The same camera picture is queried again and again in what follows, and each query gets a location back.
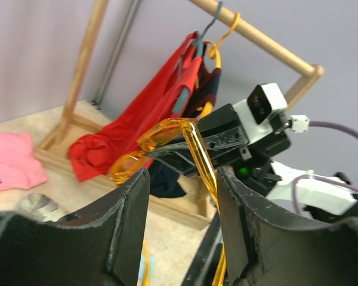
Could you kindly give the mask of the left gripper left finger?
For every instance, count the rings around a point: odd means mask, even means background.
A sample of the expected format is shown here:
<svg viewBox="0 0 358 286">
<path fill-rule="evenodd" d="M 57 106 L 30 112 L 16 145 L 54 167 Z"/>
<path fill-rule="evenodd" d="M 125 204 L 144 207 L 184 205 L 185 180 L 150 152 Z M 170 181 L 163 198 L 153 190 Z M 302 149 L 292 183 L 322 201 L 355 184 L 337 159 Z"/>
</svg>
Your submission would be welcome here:
<svg viewBox="0 0 358 286">
<path fill-rule="evenodd" d="M 136 285 L 149 194 L 140 169 L 58 222 L 0 212 L 0 285 Z"/>
</svg>

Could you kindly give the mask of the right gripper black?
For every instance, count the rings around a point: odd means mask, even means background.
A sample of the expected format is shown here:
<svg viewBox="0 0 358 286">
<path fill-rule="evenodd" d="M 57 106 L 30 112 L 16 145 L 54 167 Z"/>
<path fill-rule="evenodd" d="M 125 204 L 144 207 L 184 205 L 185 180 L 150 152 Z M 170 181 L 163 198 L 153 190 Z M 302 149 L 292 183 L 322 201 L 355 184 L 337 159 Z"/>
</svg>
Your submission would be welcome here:
<svg viewBox="0 0 358 286">
<path fill-rule="evenodd" d="M 275 185 L 282 180 L 271 158 L 291 146 L 284 131 L 260 135 L 251 144 L 231 104 L 200 116 L 197 127 L 215 168 L 230 166 L 235 177 L 246 185 Z M 147 156 L 181 175 L 200 175 L 185 142 L 159 147 Z"/>
</svg>

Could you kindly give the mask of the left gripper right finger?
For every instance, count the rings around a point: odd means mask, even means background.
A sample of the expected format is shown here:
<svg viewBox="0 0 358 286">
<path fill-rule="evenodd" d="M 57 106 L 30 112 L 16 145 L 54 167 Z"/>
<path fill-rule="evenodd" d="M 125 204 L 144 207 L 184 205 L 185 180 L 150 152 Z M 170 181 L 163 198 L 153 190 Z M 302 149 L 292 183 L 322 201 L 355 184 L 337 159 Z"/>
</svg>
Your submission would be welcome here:
<svg viewBox="0 0 358 286">
<path fill-rule="evenodd" d="M 358 217 L 328 224 L 292 213 L 217 170 L 231 285 L 357 285 Z"/>
</svg>

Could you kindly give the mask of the map print glasses case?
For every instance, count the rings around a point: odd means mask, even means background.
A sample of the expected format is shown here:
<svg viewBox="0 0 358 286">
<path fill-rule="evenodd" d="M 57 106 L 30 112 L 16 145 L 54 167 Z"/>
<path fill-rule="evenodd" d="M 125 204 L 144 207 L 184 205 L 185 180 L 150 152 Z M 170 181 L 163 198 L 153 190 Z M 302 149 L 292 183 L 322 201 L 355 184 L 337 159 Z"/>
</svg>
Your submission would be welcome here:
<svg viewBox="0 0 358 286">
<path fill-rule="evenodd" d="M 42 222 L 56 222 L 69 212 L 56 201 L 41 193 L 31 193 L 21 199 L 15 208 L 17 213 Z"/>
</svg>

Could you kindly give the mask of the light blue cloth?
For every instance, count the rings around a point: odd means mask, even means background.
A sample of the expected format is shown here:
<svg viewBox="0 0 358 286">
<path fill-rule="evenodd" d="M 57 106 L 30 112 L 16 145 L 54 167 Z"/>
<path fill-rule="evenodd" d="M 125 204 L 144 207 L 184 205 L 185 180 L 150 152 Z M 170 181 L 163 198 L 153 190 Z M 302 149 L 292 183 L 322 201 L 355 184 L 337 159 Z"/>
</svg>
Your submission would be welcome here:
<svg viewBox="0 0 358 286">
<path fill-rule="evenodd" d="M 141 254 L 140 266 L 138 270 L 138 281 L 144 283 L 149 278 L 149 257 Z"/>
</svg>

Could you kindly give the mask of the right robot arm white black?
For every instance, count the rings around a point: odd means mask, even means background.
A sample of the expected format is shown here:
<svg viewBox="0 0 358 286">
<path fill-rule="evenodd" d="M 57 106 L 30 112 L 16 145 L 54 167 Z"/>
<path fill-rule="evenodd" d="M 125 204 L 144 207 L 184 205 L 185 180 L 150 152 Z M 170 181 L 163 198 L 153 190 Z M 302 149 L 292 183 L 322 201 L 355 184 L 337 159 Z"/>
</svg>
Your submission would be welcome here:
<svg viewBox="0 0 358 286">
<path fill-rule="evenodd" d="M 319 176 L 272 159 L 291 146 L 287 129 L 304 133 L 309 127 L 331 128 L 358 139 L 356 130 L 284 113 L 257 124 L 243 102 L 219 108 L 197 127 L 213 166 L 232 167 L 238 180 L 267 199 L 290 201 L 296 213 L 307 211 L 327 223 L 358 217 L 358 189 L 344 174 Z"/>
</svg>

